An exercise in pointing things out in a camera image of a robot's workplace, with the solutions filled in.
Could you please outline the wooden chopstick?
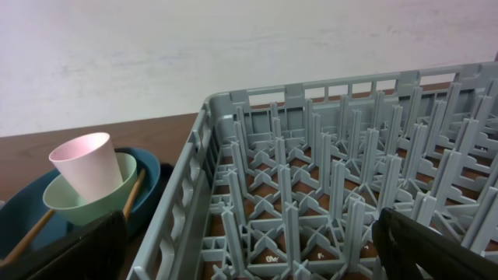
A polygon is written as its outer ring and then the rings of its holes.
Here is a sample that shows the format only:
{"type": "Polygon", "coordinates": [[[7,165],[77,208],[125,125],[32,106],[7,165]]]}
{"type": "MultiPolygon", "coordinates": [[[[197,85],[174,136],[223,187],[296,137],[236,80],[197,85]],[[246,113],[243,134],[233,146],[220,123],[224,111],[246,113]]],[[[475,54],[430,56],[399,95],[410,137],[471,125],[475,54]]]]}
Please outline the wooden chopstick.
{"type": "Polygon", "coordinates": [[[40,231],[45,227],[45,225],[50,221],[54,214],[55,210],[49,209],[31,228],[31,230],[16,244],[16,246],[11,250],[7,257],[1,262],[1,266],[3,267],[16,261],[30,246],[30,244],[40,233],[40,231]]]}
{"type": "Polygon", "coordinates": [[[135,202],[135,199],[138,195],[138,192],[142,186],[142,183],[143,183],[145,177],[146,177],[146,170],[142,169],[138,175],[137,181],[133,185],[132,191],[130,192],[130,195],[128,196],[128,200],[123,208],[123,214],[124,214],[124,218],[126,221],[129,220],[129,217],[130,217],[131,212],[132,212],[133,204],[135,202]]]}

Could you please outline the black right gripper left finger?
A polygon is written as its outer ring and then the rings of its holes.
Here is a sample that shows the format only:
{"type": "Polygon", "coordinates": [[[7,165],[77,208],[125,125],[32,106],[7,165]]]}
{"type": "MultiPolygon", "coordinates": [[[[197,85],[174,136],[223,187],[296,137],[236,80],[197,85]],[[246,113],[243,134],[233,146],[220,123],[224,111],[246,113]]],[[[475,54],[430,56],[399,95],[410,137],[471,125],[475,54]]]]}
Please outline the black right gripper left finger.
{"type": "Polygon", "coordinates": [[[1,280],[116,279],[125,261],[127,242],[123,212],[110,212],[2,266],[1,280]]]}

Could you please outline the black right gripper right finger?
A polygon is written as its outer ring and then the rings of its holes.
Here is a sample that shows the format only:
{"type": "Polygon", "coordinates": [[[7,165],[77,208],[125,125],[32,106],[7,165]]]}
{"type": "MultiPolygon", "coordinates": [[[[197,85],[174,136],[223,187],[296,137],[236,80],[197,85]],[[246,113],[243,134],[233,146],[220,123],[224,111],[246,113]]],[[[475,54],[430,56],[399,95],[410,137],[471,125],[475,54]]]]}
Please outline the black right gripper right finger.
{"type": "Polygon", "coordinates": [[[497,278],[497,264],[454,243],[392,208],[372,227],[373,244],[389,280],[497,278]]]}

